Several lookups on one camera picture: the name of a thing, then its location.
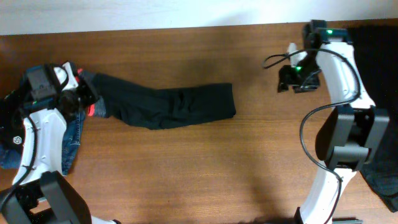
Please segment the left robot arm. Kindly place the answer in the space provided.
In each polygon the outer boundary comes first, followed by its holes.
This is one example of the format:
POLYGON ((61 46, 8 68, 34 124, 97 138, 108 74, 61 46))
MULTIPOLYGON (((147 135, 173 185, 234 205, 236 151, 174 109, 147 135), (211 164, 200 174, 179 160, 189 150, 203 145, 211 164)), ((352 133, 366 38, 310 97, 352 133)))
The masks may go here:
POLYGON ((75 65, 38 65, 1 99, 1 143, 21 159, 12 185, 1 191, 7 223, 104 223, 62 175, 67 119, 98 99, 75 65))

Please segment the black leggings red grey waistband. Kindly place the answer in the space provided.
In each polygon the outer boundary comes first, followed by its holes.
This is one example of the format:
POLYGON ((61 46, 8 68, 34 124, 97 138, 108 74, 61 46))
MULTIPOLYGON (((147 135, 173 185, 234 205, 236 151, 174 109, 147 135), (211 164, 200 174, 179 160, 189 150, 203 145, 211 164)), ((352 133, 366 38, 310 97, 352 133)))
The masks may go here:
POLYGON ((78 74, 99 95, 92 106, 93 116, 114 117, 130 126, 172 129, 230 119, 236 114, 230 83, 153 89, 83 69, 78 74))

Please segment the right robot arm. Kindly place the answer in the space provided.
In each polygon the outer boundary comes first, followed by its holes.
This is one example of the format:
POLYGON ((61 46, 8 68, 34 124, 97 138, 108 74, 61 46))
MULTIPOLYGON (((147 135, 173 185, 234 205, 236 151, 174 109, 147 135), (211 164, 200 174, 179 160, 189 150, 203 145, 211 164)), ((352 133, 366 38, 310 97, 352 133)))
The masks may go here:
POLYGON ((289 45, 289 65, 279 71, 279 92, 316 90, 319 73, 325 77, 331 103, 309 112, 331 109, 316 140, 311 161, 317 174, 305 202, 295 212, 296 223, 333 223, 337 203, 363 165, 373 159, 389 124, 386 110, 368 95, 354 61, 354 48, 346 29, 330 29, 326 21, 312 20, 303 28, 304 48, 289 45))

